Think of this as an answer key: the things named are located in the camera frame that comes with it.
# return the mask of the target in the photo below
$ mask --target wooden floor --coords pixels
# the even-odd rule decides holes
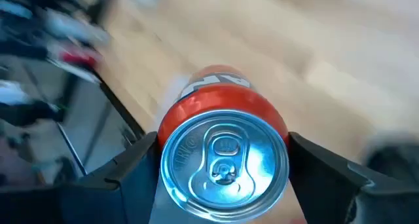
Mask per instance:
[[[419,131],[416,1],[117,0],[99,71],[151,131],[191,73],[233,65],[290,130],[359,160],[374,133]],[[255,223],[299,217],[289,186]]]

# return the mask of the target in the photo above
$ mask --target soda can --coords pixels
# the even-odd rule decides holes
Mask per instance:
[[[287,127],[232,67],[194,74],[163,118],[158,141],[167,192],[198,217],[248,221],[273,207],[287,184]]]

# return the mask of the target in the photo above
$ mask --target pull tab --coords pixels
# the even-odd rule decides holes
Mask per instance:
[[[203,166],[189,180],[194,197],[210,206],[232,206],[251,198],[255,182],[246,168],[246,131],[234,124],[216,124],[205,133],[203,146]]]

